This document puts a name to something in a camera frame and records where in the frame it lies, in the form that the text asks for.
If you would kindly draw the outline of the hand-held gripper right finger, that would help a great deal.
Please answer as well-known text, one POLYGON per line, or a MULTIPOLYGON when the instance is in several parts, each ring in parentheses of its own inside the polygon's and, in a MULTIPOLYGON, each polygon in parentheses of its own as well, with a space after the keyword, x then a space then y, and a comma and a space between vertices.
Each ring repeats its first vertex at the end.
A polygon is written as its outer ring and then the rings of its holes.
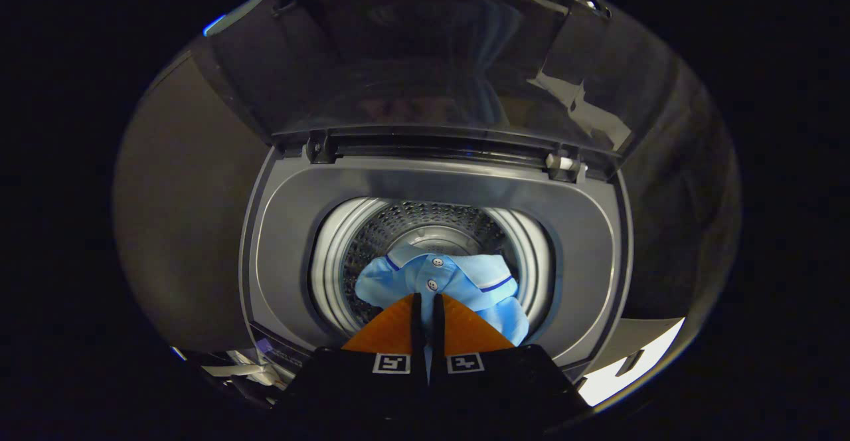
POLYGON ((576 387, 537 345, 514 346, 458 300, 434 299, 429 387, 453 422, 562 425, 588 414, 576 387))

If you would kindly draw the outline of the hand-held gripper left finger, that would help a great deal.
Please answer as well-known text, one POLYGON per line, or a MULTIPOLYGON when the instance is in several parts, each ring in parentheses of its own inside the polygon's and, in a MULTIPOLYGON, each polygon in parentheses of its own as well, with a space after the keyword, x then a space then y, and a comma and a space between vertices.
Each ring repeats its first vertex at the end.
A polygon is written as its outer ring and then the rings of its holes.
POLYGON ((342 347, 320 347, 297 372, 276 413, 300 428, 410 422, 426 396, 422 296, 383 309, 342 347))

